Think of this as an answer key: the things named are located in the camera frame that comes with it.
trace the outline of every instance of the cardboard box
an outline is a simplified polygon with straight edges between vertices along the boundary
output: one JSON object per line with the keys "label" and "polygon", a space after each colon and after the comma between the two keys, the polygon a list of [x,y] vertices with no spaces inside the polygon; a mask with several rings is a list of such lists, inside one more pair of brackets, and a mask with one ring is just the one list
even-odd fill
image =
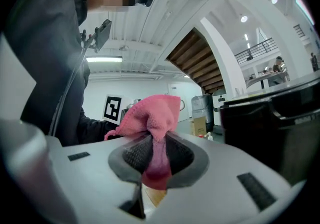
{"label": "cardboard box", "polygon": [[207,133],[206,117],[195,118],[190,121],[190,129],[194,136],[205,135]]}

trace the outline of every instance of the balcony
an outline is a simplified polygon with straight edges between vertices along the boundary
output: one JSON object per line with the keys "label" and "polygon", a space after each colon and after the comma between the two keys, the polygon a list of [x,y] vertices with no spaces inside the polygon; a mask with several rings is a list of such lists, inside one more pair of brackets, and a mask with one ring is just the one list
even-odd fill
{"label": "balcony", "polygon": [[[299,24],[294,26],[293,28],[298,34],[299,38],[305,36]],[[276,49],[278,49],[276,42],[273,38],[270,38],[257,45],[254,45],[251,48],[246,49],[245,51],[240,52],[239,54],[236,54],[235,58],[238,61],[238,64],[240,65]]]}

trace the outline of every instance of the pink towel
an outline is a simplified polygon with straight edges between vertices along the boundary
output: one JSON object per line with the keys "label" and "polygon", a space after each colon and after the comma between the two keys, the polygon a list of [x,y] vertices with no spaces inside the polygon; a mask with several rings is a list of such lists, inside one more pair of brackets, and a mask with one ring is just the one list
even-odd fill
{"label": "pink towel", "polygon": [[174,131],[178,124],[180,97],[153,95],[134,105],[125,115],[120,125],[108,132],[109,136],[129,136],[149,131],[153,136],[153,157],[142,175],[142,182],[153,189],[165,190],[171,177],[169,159],[166,154],[165,135]]}

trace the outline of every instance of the ceiling light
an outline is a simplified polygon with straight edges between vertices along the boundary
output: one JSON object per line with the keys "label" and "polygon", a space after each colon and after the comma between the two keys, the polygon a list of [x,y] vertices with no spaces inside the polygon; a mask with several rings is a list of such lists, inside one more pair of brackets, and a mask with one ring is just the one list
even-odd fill
{"label": "ceiling light", "polygon": [[248,17],[246,15],[244,15],[243,17],[241,17],[241,22],[246,22],[248,20]]}
{"label": "ceiling light", "polygon": [[276,4],[278,0],[271,0],[272,4]]}
{"label": "ceiling light", "polygon": [[88,62],[122,62],[122,56],[95,56],[87,57],[86,60]]}

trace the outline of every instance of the ceiling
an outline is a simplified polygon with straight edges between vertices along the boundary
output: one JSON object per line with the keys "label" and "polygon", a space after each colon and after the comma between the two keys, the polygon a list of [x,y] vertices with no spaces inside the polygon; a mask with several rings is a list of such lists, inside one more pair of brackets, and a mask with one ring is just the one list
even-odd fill
{"label": "ceiling", "polygon": [[202,34],[195,28],[184,37],[167,59],[187,74],[203,92],[213,94],[225,88],[214,54]]}
{"label": "ceiling", "polygon": [[[109,41],[99,55],[123,57],[122,63],[90,63],[91,73],[148,74],[152,71],[152,74],[182,76],[181,71],[166,61],[166,57],[170,54],[170,51],[167,54],[166,51],[181,29],[194,18],[206,1],[154,0],[149,8],[137,5],[130,7],[126,12],[88,13],[86,21],[80,26],[80,31],[86,29],[87,34],[93,33],[95,27],[99,27],[106,19],[112,21]],[[285,8],[283,2],[286,0],[279,0],[276,6],[279,9]],[[257,43],[256,28],[259,27],[259,22],[238,1],[224,0],[206,14],[234,54],[246,49],[245,33],[251,45]],[[240,22],[242,15],[248,16],[246,23]]]}

